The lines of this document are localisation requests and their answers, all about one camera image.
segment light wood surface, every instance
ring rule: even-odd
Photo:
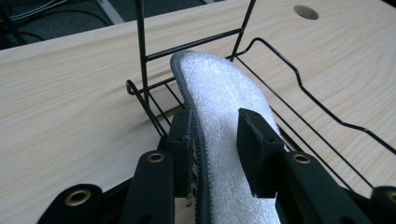
[[[238,27],[247,1],[226,1],[146,20],[148,53]],[[312,7],[310,21],[293,11]],[[262,37],[301,72],[306,88],[340,119],[396,147],[396,11],[380,1],[258,1],[240,49]],[[202,47],[232,52],[235,37]],[[241,57],[375,186],[396,185],[395,155],[365,133],[329,119],[299,91],[294,74],[257,45]],[[150,83],[170,77],[169,58],[148,64]],[[111,189],[131,177],[159,136],[125,80],[141,85],[134,21],[0,51],[0,222],[32,223],[64,189]],[[357,192],[364,184],[266,89],[278,110]],[[157,91],[165,107],[174,103]],[[177,223],[193,207],[177,200]]]

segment table top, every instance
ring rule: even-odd
[[[313,8],[319,18],[298,16],[296,5]],[[148,18],[148,53],[237,28],[247,6],[247,1],[231,0]],[[240,49],[254,37],[266,39],[288,58],[306,89],[334,115],[396,147],[393,7],[369,0],[258,1]],[[196,49],[227,56],[234,41],[228,37]],[[324,114],[268,49],[255,45],[241,59],[374,186],[396,185],[395,155],[366,133]],[[148,63],[149,83],[172,76],[168,64],[169,57]],[[141,86],[135,21],[0,51],[1,223],[36,222],[64,189],[91,183],[106,191],[134,174],[140,155],[155,149],[160,138],[126,92],[127,79]],[[263,91],[354,190],[370,194],[328,146]],[[167,105],[167,98],[160,99]],[[185,203],[177,200],[177,223],[193,222],[193,208]]]

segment wire rack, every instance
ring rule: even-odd
[[[154,61],[156,59],[159,59],[161,57],[171,55],[175,52],[178,52],[183,49],[190,49],[199,45],[203,45],[215,40],[219,40],[222,38],[225,38],[230,35],[237,35],[236,42],[233,47],[233,53],[226,57],[226,59],[230,60],[233,62],[234,60],[237,60],[240,62],[245,69],[247,69],[250,73],[250,75],[254,78],[257,78],[256,81],[258,81],[265,89],[267,89],[271,94],[275,96],[288,110],[290,113],[292,113],[294,116],[296,116],[301,123],[304,124],[305,128],[309,129],[315,136],[318,138],[324,145],[326,145],[328,148],[331,149],[333,153],[349,168],[351,169],[356,176],[359,177],[359,181],[363,182],[365,185],[367,185],[370,189],[373,189],[375,187],[375,184],[370,182],[362,173],[361,171],[356,168],[342,153],[340,153],[339,149],[335,148],[317,129],[313,127],[301,114],[297,112],[296,109],[294,109],[288,102],[281,97],[280,94],[278,94],[265,80],[262,78],[261,75],[253,71],[246,62],[244,62],[241,59],[241,56],[244,54],[248,54],[249,51],[257,46],[265,46],[267,49],[269,49],[272,53],[275,54],[291,71],[294,73],[296,81],[298,83],[299,89],[304,93],[306,97],[308,97],[315,105],[320,108],[324,113],[326,113],[327,116],[329,116],[333,121],[338,123],[340,126],[346,127],[348,129],[354,130],[356,132],[362,132],[366,133],[368,137],[372,138],[375,140],[382,148],[383,150],[387,150],[390,152],[392,156],[396,155],[396,150],[392,146],[390,146],[387,142],[385,142],[383,139],[378,137],[375,133],[371,132],[370,130],[357,126],[354,124],[350,124],[347,122],[342,121],[339,119],[337,116],[334,115],[334,113],[328,109],[325,105],[323,105],[311,92],[309,92],[305,87],[304,83],[302,82],[302,79],[300,77],[300,73],[298,69],[291,63],[289,62],[286,57],[284,57],[280,52],[278,52],[274,47],[272,47],[268,42],[266,42],[262,38],[254,38],[251,40],[250,44],[248,47],[242,51],[238,51],[239,44],[242,40],[243,33],[245,31],[245,28],[248,25],[248,20],[250,18],[251,12],[254,8],[255,5],[255,0],[251,0],[248,8],[247,8],[247,13],[245,15],[245,18],[243,20],[243,24],[240,28],[231,30],[222,34],[218,35],[212,35],[207,38],[203,38],[200,40],[196,40],[193,42],[190,42],[188,44],[184,44],[181,46],[177,46],[171,49],[166,49],[161,52],[157,52],[154,54],[147,55],[146,54],[146,44],[145,44],[145,27],[144,27],[144,14],[143,14],[143,1],[142,0],[136,0],[136,15],[137,15],[137,26],[138,26],[138,38],[139,38],[139,49],[140,49],[140,63],[141,63],[141,72],[142,72],[142,81],[143,81],[143,89],[138,89],[136,85],[131,81],[127,80],[127,91],[137,97],[143,108],[145,109],[146,113],[148,114],[148,117],[150,118],[151,122],[153,123],[155,129],[157,130],[158,134],[161,137],[164,137],[167,135],[167,132],[165,128],[162,126],[162,124],[159,122],[159,119],[163,119],[169,126],[171,125],[170,121],[170,116],[172,116],[172,113],[169,111],[163,110],[163,107],[161,106],[161,102],[159,102],[156,97],[151,94],[152,91],[158,89],[158,88],[166,88],[169,94],[170,98],[173,98],[177,104],[177,107],[175,110],[179,108],[185,108],[184,102],[182,99],[177,97],[179,94],[177,93],[177,90],[173,90],[171,88],[171,85],[173,82],[175,82],[174,77],[170,77],[168,79],[162,80],[160,82],[157,82],[155,84],[149,85],[148,84],[148,75],[147,75],[147,63],[150,61]],[[153,113],[153,108],[156,108],[158,110],[158,115],[155,115]],[[333,167],[330,166],[330,164],[318,153],[318,150],[315,149],[314,147],[310,146],[308,141],[304,139],[303,136],[299,134],[299,130],[296,130],[291,124],[287,123],[286,119],[282,117],[283,111],[276,111],[273,109],[273,113],[276,115],[277,120],[279,120],[282,124],[279,125],[279,129],[282,134],[282,138],[284,139],[286,146],[289,150],[297,150],[297,151],[303,151],[302,148],[308,148],[310,152],[312,152],[324,165],[325,168],[328,169],[328,171],[331,173],[331,175],[340,183],[341,186],[355,192],[355,190],[351,187],[351,184],[348,183],[340,174],[338,174]],[[297,144],[295,140],[293,139],[299,139],[300,144]]]

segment foam pad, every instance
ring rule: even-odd
[[[262,91],[233,63],[194,51],[171,60],[177,84],[199,122],[207,154],[214,223],[279,223],[275,200],[251,195],[236,150],[238,109],[260,113],[279,130]]]

